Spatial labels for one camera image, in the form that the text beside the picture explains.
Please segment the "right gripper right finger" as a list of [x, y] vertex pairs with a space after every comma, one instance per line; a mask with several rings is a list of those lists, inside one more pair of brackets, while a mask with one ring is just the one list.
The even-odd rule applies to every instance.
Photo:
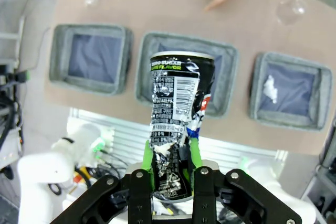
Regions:
[[302, 223], [302, 218], [241, 169], [222, 174], [203, 165], [197, 139], [190, 139], [193, 171], [193, 223], [217, 223], [220, 202], [243, 223]]

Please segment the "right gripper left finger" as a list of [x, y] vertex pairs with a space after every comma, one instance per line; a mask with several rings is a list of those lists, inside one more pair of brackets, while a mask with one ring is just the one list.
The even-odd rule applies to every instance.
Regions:
[[140, 169], [122, 179], [105, 175], [52, 223], [110, 223], [128, 208], [128, 223], [151, 223], [153, 151], [146, 142]]

